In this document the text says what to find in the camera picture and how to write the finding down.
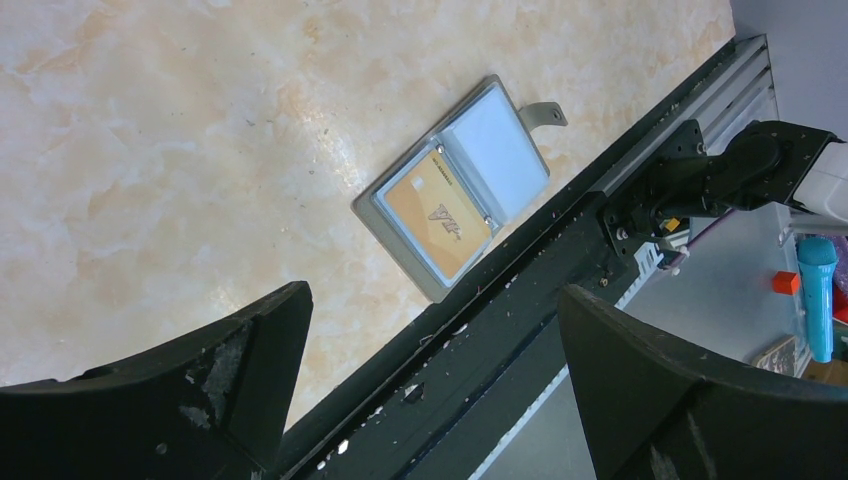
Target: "white strip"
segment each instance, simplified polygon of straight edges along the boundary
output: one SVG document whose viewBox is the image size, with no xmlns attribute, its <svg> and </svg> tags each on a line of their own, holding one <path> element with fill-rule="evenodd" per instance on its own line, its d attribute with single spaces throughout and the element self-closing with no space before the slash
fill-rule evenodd
<svg viewBox="0 0 848 480">
<path fill-rule="evenodd" d="M 515 438 L 516 435 L 518 435 L 518 432 L 520 432 L 521 429 L 524 428 L 524 425 L 527 425 L 527 422 L 530 421 L 533 415 L 535 415 L 536 412 L 540 408 L 542 408 L 542 405 L 545 404 L 545 401 L 548 399 L 548 397 L 550 397 L 551 394 L 554 393 L 554 390 L 559 387 L 559 384 L 561 384 L 567 376 L 568 365 L 562 367 L 562 370 L 560 370 L 559 373 L 556 374 L 554 379 L 551 380 L 551 383 L 549 383 L 548 386 L 545 387 L 544 390 L 542 390 L 542 393 L 536 398 L 536 400 L 531 403 L 529 407 L 527 407 L 527 410 L 524 412 L 524 415 L 522 415 L 521 418 L 519 418 L 518 421 L 515 422 L 515 425 L 513 425 L 512 428 L 510 428 L 509 431 L 506 432 L 503 437 L 501 437 L 500 441 L 495 446 L 495 448 L 491 452 L 489 452 L 489 455 L 486 457 L 485 460 L 483 460 L 483 463 L 481 463 L 480 466 L 477 467 L 477 470 L 475 470 L 474 473 L 472 473 L 471 476 L 468 477 L 469 479 L 479 480 L 483 477 L 483 474 L 486 473 L 486 470 L 488 470 L 489 467 L 491 467 L 492 464 L 495 463 L 495 460 L 500 456 L 501 453 L 503 453 L 506 447 L 509 446 L 510 442 L 512 442 L 512 439 Z"/>
</svg>

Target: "metal bracket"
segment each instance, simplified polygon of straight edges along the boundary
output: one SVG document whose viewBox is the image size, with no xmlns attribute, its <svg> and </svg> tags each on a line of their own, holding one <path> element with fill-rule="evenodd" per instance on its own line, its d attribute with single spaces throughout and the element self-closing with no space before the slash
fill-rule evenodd
<svg viewBox="0 0 848 480">
<path fill-rule="evenodd" d="M 525 105 L 518 111 L 518 118 L 521 119 L 521 123 L 524 124 L 524 128 L 528 132 L 532 132 L 536 127 L 542 125 L 554 127 L 568 125 L 568 120 L 565 119 L 562 109 L 556 102 L 538 102 Z"/>
</svg>

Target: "blue plastic object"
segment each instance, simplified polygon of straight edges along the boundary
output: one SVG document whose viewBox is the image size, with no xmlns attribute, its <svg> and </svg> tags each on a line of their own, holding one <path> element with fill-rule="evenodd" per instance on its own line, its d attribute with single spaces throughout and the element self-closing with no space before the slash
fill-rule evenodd
<svg viewBox="0 0 848 480">
<path fill-rule="evenodd" d="M 838 261 L 833 242 L 826 238 L 806 238 L 798 246 L 807 342 L 819 363 L 828 363 L 833 356 L 833 272 Z"/>
</svg>

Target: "purple object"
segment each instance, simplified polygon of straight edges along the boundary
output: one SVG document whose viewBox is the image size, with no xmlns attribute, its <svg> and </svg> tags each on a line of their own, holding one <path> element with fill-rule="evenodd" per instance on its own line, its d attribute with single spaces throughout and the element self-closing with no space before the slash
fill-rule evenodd
<svg viewBox="0 0 848 480">
<path fill-rule="evenodd" d="M 836 256 L 839 257 L 836 272 L 833 273 L 833 283 L 842 290 L 842 293 L 848 295 L 848 238 L 830 235 L 822 235 L 822 237 L 833 242 L 833 246 L 836 247 Z"/>
</svg>

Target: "orange cube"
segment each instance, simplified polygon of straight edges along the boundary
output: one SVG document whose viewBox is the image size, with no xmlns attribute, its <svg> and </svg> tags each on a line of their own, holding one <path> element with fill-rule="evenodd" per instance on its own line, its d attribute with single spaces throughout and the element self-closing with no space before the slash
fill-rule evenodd
<svg viewBox="0 0 848 480">
<path fill-rule="evenodd" d="M 801 276 L 793 272 L 777 272 L 771 284 L 776 293 L 795 295 L 801 288 Z"/>
</svg>

